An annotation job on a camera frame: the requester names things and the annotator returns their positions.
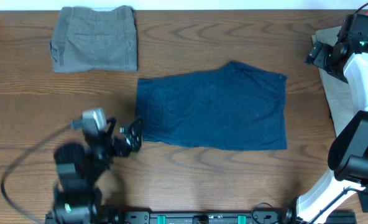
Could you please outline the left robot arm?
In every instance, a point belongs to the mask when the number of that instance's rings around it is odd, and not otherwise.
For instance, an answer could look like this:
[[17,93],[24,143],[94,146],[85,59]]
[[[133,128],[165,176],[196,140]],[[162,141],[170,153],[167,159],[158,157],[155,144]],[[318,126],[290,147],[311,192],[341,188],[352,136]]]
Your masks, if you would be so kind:
[[120,129],[123,138],[113,136],[115,118],[106,121],[108,130],[98,128],[93,118],[71,122],[81,129],[88,147],[72,142],[54,153],[59,183],[54,186],[53,209],[46,214],[45,223],[88,224],[124,223],[124,215],[112,205],[102,205],[102,193],[96,182],[110,169],[115,157],[128,157],[142,145],[142,119]]

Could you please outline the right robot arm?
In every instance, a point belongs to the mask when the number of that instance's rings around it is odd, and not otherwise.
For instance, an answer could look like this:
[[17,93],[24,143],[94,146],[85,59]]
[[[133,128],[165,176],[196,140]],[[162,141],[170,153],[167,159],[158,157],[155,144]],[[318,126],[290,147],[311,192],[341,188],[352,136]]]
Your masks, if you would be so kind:
[[325,223],[347,198],[368,194],[368,15],[348,14],[337,38],[315,42],[305,62],[349,85],[355,115],[329,149],[328,170],[296,199],[285,223]]

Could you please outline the navy blue shorts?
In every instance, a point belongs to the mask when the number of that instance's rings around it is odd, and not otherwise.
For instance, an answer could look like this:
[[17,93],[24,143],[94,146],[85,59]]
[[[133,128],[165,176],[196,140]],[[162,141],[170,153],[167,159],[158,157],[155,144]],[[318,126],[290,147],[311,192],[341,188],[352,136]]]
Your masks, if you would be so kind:
[[216,70],[142,78],[136,115],[143,138],[229,151],[287,148],[285,75],[241,62]]

